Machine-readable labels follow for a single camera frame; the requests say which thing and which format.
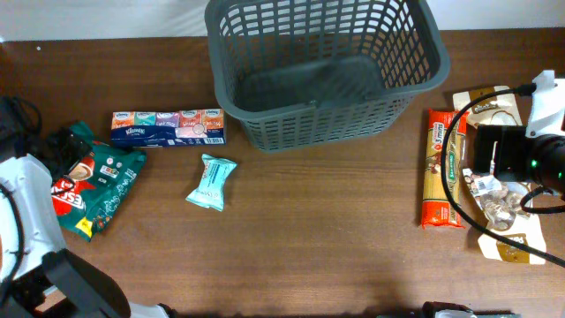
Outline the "green Nescafe coffee bag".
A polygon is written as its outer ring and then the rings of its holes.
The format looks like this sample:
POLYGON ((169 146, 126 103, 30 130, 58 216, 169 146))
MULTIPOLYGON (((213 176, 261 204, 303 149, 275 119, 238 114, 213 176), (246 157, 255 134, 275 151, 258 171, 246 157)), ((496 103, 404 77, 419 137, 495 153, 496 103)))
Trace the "green Nescafe coffee bag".
POLYGON ((107 227, 147 161, 143 151, 128 151, 100 141, 84 122, 73 134, 91 148, 69 174, 51 188, 56 218, 64 229, 89 241, 107 227))

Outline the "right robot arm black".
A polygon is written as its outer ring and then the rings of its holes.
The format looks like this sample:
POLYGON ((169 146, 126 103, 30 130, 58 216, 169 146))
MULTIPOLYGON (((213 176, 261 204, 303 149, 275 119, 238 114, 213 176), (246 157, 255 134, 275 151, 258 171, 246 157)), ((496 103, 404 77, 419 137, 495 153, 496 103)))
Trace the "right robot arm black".
POLYGON ((564 192, 564 79, 544 70, 532 80, 526 125, 479 125, 473 168, 504 182, 564 192))

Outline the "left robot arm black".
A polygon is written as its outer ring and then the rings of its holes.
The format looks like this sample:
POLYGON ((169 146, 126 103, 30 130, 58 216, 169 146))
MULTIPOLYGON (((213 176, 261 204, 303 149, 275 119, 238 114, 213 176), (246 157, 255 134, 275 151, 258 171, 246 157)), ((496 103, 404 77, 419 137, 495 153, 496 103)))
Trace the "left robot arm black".
POLYGON ((52 186, 92 151, 68 128, 41 137, 32 103, 1 99, 1 315, 3 317, 175 317, 164 305, 132 303, 119 285, 71 252, 52 186))

